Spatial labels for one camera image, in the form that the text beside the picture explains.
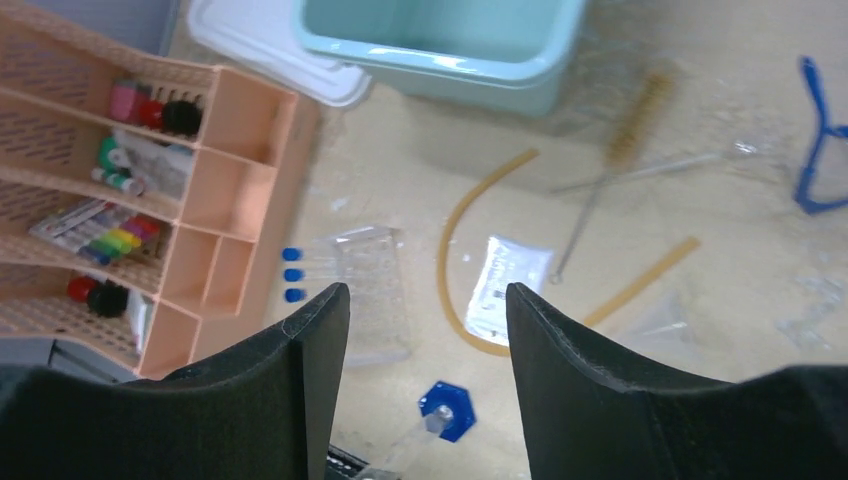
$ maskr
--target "organizer compartment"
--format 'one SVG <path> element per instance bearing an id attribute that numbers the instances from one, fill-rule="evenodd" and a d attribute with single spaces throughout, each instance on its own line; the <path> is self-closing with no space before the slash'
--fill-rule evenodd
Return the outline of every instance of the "organizer compartment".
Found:
<path id="1" fill-rule="evenodd" d="M 109 118 L 112 84 L 123 78 L 150 85 L 159 100 L 194 102 L 198 135 Z M 0 0 L 0 337 L 65 338 L 159 378 L 261 329 L 318 114 L 313 100 L 248 74 L 147 55 Z M 195 152 L 181 200 L 91 180 L 116 127 Z M 102 267 L 28 233 L 85 198 L 158 219 L 161 244 Z M 127 319 L 97 318 L 67 297 L 74 271 L 153 301 L 141 356 Z"/>

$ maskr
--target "light blue container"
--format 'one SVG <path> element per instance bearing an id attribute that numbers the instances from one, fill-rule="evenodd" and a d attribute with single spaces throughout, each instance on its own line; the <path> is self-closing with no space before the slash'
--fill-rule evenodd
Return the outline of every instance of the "light blue container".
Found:
<path id="1" fill-rule="evenodd" d="M 587 1 L 294 0 L 294 32 L 403 93 L 541 116 Z"/>

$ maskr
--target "white plastic lid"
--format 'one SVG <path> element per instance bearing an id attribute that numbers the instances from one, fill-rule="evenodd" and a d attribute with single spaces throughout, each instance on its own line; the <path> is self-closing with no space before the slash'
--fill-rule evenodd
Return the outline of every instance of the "white plastic lid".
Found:
<path id="1" fill-rule="evenodd" d="M 371 77 L 304 51 L 291 29 L 291 10 L 291 0 L 194 0 L 186 20 L 197 43 L 326 105 L 356 105 Z"/>

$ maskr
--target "beige table surface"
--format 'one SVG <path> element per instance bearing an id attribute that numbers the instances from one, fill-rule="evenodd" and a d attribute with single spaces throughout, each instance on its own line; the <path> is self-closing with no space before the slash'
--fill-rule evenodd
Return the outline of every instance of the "beige table surface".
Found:
<path id="1" fill-rule="evenodd" d="M 703 242 L 700 250 L 605 322 L 603 332 L 614 336 L 677 292 L 696 345 L 691 354 L 647 352 L 662 361 L 735 381 L 789 363 L 845 362 L 844 309 L 819 330 L 832 347 L 827 352 L 799 351 L 774 322 L 798 317 L 815 302 L 797 276 L 848 280 L 848 210 L 809 219 L 791 201 L 791 177 L 813 125 L 797 58 L 817 59 L 834 120 L 848 123 L 848 8 L 839 0 L 669 3 L 645 28 L 661 32 L 654 45 L 682 74 L 642 162 L 705 153 L 728 160 L 607 189 L 565 282 L 546 284 L 541 293 L 580 319 L 693 235 Z M 215 61 L 182 27 L 172 55 Z M 326 112 L 292 244 L 363 225 L 397 229 L 413 332 L 409 359 L 345 371 L 333 443 L 380 457 L 415 423 L 416 399 L 445 380 L 471 391 L 478 423 L 457 444 L 433 444 L 405 478 L 529 477 L 510 362 L 474 350 L 451 331 L 436 294 L 435 257 L 456 202 L 528 147 L 542 155 L 490 190 L 459 225 L 449 263 L 457 310 L 465 311 L 490 235 L 561 252 L 587 192 L 546 191 L 596 175 L 602 135 L 569 135 L 560 120 L 446 106 L 380 85 L 357 108 Z M 732 161 L 737 140 L 767 155 Z M 292 311 L 280 300 L 282 288 L 271 299 L 269 322 Z"/>

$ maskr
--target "brush bristle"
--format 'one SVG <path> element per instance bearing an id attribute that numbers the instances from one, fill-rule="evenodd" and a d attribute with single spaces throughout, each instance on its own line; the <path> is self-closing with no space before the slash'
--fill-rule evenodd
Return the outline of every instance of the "brush bristle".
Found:
<path id="1" fill-rule="evenodd" d="M 653 73 L 648 76 L 633 109 L 609 144 L 606 155 L 608 168 L 621 171 L 630 167 L 647 135 L 651 120 L 673 88 L 674 80 L 668 75 Z"/>

